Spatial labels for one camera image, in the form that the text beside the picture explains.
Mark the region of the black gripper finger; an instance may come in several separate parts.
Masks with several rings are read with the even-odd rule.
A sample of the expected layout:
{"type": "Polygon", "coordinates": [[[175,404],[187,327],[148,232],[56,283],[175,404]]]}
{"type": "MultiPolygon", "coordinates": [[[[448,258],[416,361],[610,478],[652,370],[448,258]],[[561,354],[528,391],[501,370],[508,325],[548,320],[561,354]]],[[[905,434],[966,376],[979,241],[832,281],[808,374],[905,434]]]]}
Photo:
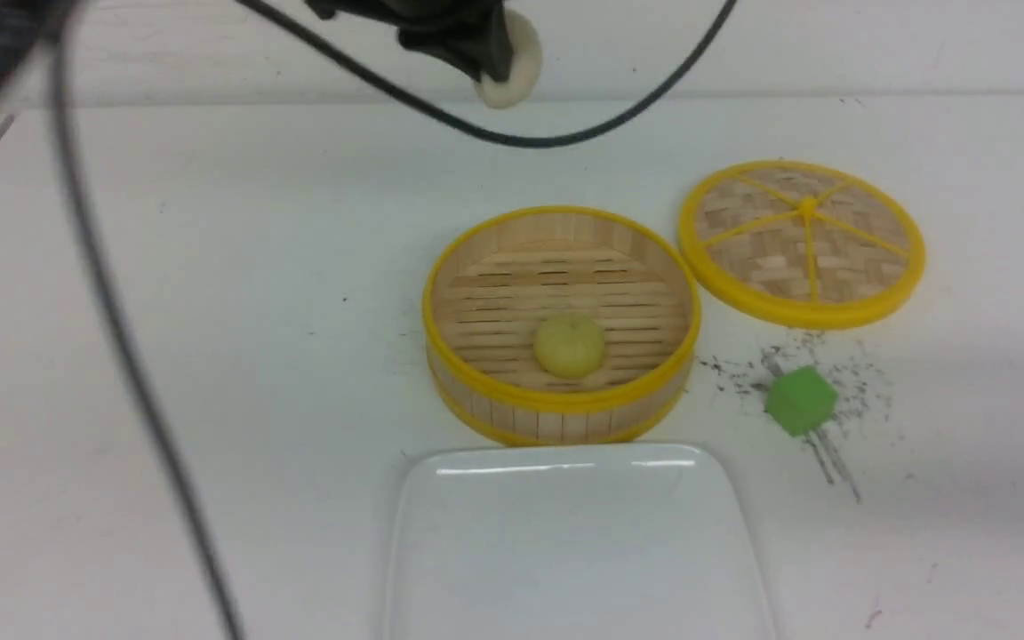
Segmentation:
{"type": "Polygon", "coordinates": [[[515,49],[509,39],[503,1],[460,1],[430,28],[400,28],[408,52],[427,54],[458,69],[476,84],[511,76],[515,49]]]}

